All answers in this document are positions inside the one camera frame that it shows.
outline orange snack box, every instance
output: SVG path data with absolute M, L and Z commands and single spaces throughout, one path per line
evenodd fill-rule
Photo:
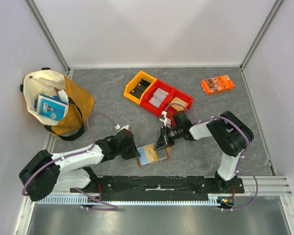
M 201 87 L 207 94 L 215 94 L 231 90 L 235 88 L 235 85 L 229 75 L 222 75 L 202 80 Z

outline yellow plastic tray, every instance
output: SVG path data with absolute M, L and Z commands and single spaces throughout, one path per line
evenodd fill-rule
M 140 81 L 142 79 L 144 79 L 148 82 L 151 82 L 151 84 L 143 92 L 143 94 L 141 95 L 141 98 L 138 99 L 135 96 L 131 95 L 130 92 L 137 86 L 137 84 L 140 83 Z M 139 105 L 141 103 L 142 98 L 143 98 L 144 94 L 146 93 L 146 91 L 148 91 L 148 89 L 155 83 L 156 80 L 157 80 L 157 78 L 150 76 L 149 74 L 147 74 L 143 71 L 139 71 L 139 73 L 136 74 L 136 76 L 126 85 L 123 95 L 126 98 L 132 100 L 133 102 L 135 102 Z

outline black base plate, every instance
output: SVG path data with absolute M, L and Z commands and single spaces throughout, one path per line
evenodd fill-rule
M 237 178 L 229 188 L 216 186 L 215 178 L 204 176 L 103 176 L 99 177 L 103 201 L 195 201 L 208 200 L 208 193 L 244 193 Z M 88 185 L 86 193 L 98 193 L 97 185 Z

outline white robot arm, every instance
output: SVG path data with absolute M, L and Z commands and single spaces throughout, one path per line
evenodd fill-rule
M 228 188 L 237 178 L 235 169 L 239 155 L 254 138 L 252 131 L 231 112 L 226 111 L 221 116 L 232 122 L 235 128 L 222 119 L 192 124 L 183 111 L 173 114 L 175 122 L 173 125 L 164 112 L 162 120 L 166 125 L 161 127 L 160 137 L 155 145 L 157 150 L 174 145 L 174 140 L 181 137 L 188 141 L 214 137 L 223 151 L 221 165 L 216 172 L 220 191 L 223 188 Z M 85 148 L 55 154 L 42 150 L 19 174 L 26 189 L 24 195 L 28 195 L 32 201 L 39 201 L 51 192 L 96 185 L 98 178 L 90 167 L 86 166 L 112 160 L 117 155 L 121 155 L 123 159 L 133 159 L 140 156 L 128 125 L 121 128 L 115 136 L 98 140 L 96 144 Z
M 26 186 L 26 195 L 35 202 L 51 192 L 86 187 L 96 180 L 96 175 L 85 166 L 112 160 L 117 155 L 126 160 L 139 157 L 128 125 L 115 136 L 98 140 L 85 148 L 54 154 L 42 150 L 20 172 L 19 177 Z
M 162 112 L 161 117 L 161 121 L 169 123 L 165 111 Z M 240 155 L 254 139 L 253 132 L 230 111 L 222 113 L 219 119 L 212 118 L 204 123 L 194 125 L 183 111 L 174 113 L 172 118 L 175 125 L 165 124 L 161 127 L 160 138 L 155 149 L 174 145 L 174 140 L 181 137 L 188 141 L 195 141 L 212 136 L 223 151 L 221 164 L 216 172 L 216 178 L 220 180 L 219 187 L 226 188 L 231 185 L 236 179 L 235 170 Z

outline metal floor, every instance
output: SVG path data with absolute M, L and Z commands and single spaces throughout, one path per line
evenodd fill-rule
M 236 205 L 250 198 L 236 197 Z M 78 205 L 36 205 L 27 235 L 291 235 L 279 197 L 258 197 L 245 210 L 204 206 L 120 206 L 86 211 Z
M 95 98 L 93 111 L 109 115 L 121 126 L 130 124 L 136 146 L 157 141 L 163 124 L 156 115 L 123 96 L 126 84 L 140 71 L 167 82 L 194 97 L 191 112 L 198 119 L 206 119 L 230 110 L 254 133 L 255 139 L 242 161 L 240 172 L 272 175 L 256 119 L 239 68 L 144 68 L 144 69 L 89 69 L 74 70 L 73 81 L 88 90 Z M 206 95 L 202 79 L 228 74 L 235 89 L 220 94 Z M 91 127 L 97 138 L 115 133 L 113 125 L 102 117 L 93 117 Z M 54 152 L 66 152 L 85 147 L 92 142 L 88 131 L 75 141 L 57 139 Z M 157 164 L 138 167 L 135 159 L 112 161 L 94 165 L 98 175 L 209 175 L 213 176 L 221 162 L 221 150 L 213 138 L 195 142 L 177 140 L 169 153 L 170 159 Z

